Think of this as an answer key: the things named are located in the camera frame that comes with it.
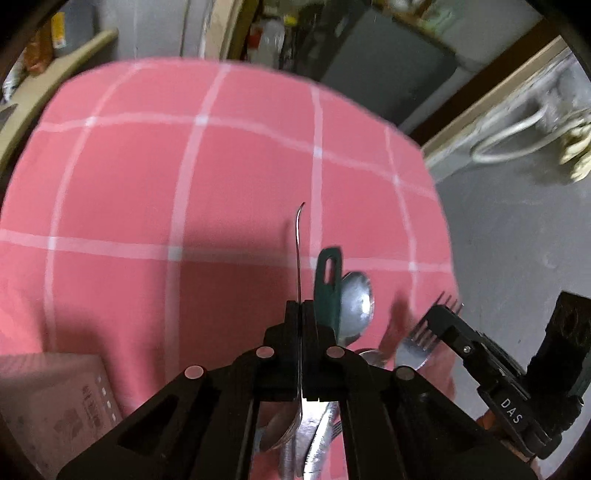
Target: orange package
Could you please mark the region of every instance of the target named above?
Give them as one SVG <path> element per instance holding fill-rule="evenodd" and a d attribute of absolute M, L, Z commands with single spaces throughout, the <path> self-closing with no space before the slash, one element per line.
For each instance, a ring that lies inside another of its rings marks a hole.
<path fill-rule="evenodd" d="M 30 74 L 39 75 L 47 70 L 52 59 L 51 24 L 47 22 L 35 33 L 25 48 L 25 68 Z"/>

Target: green utensil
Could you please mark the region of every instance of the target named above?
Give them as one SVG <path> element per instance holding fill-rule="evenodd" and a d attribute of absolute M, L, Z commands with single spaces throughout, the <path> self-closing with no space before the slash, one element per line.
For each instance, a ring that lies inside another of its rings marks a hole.
<path fill-rule="evenodd" d="M 320 325 L 331 327 L 339 338 L 340 296 L 343 275 L 343 253 L 339 247 L 320 252 L 314 279 L 314 316 Z"/>

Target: shelf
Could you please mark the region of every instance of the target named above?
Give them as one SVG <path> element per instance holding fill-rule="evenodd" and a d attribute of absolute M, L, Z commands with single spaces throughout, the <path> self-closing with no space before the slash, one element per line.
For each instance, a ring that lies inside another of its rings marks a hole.
<path fill-rule="evenodd" d="M 27 133 L 57 89 L 93 55 L 118 36 L 117 30 L 107 30 L 96 35 L 72 53 L 54 59 L 47 70 L 38 76 L 28 76 L 14 92 L 10 105 L 16 109 L 0 130 L 0 174 L 4 172 L 17 145 Z"/>

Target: pink tablecloth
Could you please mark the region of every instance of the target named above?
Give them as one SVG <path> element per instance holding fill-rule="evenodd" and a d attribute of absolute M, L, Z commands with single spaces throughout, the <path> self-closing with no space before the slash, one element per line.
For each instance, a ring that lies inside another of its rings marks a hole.
<path fill-rule="evenodd" d="M 68 82 L 22 154 L 0 222 L 0 352 L 98 352 L 126 412 L 189 364 L 258 346 L 341 245 L 393 353 L 442 290 L 446 222 L 420 150 L 320 86 L 239 64 L 115 63 Z M 453 394 L 453 356 L 424 373 Z M 343 476 L 333 462 L 330 475 Z"/>

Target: white cable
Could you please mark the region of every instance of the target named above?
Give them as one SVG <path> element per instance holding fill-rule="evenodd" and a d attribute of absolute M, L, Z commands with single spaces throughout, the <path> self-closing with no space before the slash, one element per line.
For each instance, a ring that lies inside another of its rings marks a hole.
<path fill-rule="evenodd" d="M 539 149 L 545 147 L 546 145 L 552 143 L 554 140 L 562 137 L 566 132 L 571 130 L 574 127 L 578 127 L 579 125 L 586 123 L 590 119 L 590 109 L 586 108 L 583 110 L 579 110 L 577 112 L 573 112 L 569 115 L 569 118 L 576 117 L 571 121 L 566 121 L 562 126 L 558 127 L 553 132 L 546 135 L 544 138 L 538 140 L 537 142 L 531 144 L 529 147 L 522 148 L 521 150 L 515 150 L 511 152 L 504 152 L 504 153 L 497 153 L 497 154 L 486 154 L 484 151 L 490 149 L 491 147 L 495 146 L 499 142 L 515 135 L 516 133 L 522 132 L 527 128 L 535 125 L 537 122 L 541 120 L 546 112 L 546 107 L 543 106 L 540 108 L 536 113 L 529 116 L 528 118 L 523 119 L 520 122 L 517 122 L 515 125 L 511 125 L 508 128 L 501 130 L 500 132 L 491 135 L 490 137 L 486 137 L 485 139 L 479 141 L 476 145 L 472 147 L 470 150 L 470 156 L 472 160 L 476 163 L 497 163 L 502 161 L 514 160 L 516 158 L 523 157 L 525 155 L 530 155 Z"/>

